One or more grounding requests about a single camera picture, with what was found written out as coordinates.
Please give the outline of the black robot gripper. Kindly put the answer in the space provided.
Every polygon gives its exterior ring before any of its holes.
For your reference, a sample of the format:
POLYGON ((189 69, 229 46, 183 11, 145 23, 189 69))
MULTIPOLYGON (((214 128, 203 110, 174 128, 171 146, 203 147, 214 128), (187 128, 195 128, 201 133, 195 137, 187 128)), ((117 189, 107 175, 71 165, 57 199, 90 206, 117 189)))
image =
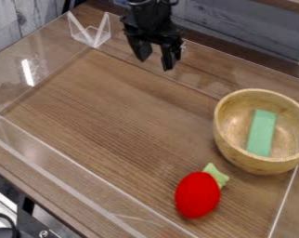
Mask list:
POLYGON ((171 8, 179 0, 126 0, 127 12, 119 20, 134 56, 145 61, 151 53, 151 44, 161 47, 163 70, 171 70, 181 58, 182 31, 173 23, 171 8))

